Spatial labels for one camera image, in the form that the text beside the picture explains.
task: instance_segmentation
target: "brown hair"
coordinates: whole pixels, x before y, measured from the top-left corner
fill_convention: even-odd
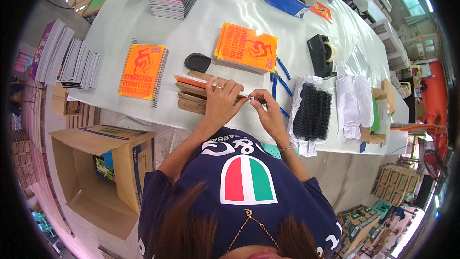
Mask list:
[[[204,190],[200,183],[179,199],[165,214],[160,233],[152,236],[155,259],[210,259],[213,253],[217,221],[189,214],[189,210]],[[298,224],[292,216],[278,228],[279,255],[293,259],[325,258],[316,252],[313,235],[305,223]]]

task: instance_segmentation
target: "woman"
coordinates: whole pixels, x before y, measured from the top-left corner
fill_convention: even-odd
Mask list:
[[[146,259],[325,258],[342,228],[318,181],[309,178],[286,133],[280,107],[267,90],[250,95],[282,160],[260,142],[223,127],[248,99],[243,86],[206,85],[206,112],[197,129],[147,173],[139,217],[139,248]]]

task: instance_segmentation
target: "purple book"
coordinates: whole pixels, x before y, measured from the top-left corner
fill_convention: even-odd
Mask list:
[[[48,25],[45,27],[45,31],[43,32],[43,35],[41,36],[40,44],[38,44],[37,51],[35,52],[34,60],[32,61],[32,66],[29,72],[29,76],[33,80],[35,80],[35,77],[37,76],[38,63],[40,62],[40,57],[42,55],[43,49],[45,48],[46,41],[48,40],[48,36],[50,35],[51,29],[53,28],[55,22],[56,20],[48,23]]]

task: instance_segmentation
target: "woman's left hand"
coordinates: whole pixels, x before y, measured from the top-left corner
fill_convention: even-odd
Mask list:
[[[220,79],[213,91],[213,83],[216,80],[217,77],[213,77],[206,83],[206,111],[200,123],[206,129],[210,128],[214,132],[227,124],[248,101],[247,98],[241,98],[235,103],[236,97],[241,91],[244,91],[244,88],[233,79],[227,82]]]

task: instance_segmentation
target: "shirt logo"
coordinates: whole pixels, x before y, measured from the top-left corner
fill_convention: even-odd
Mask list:
[[[245,154],[228,159],[220,177],[220,203],[232,205],[278,203],[267,165]]]

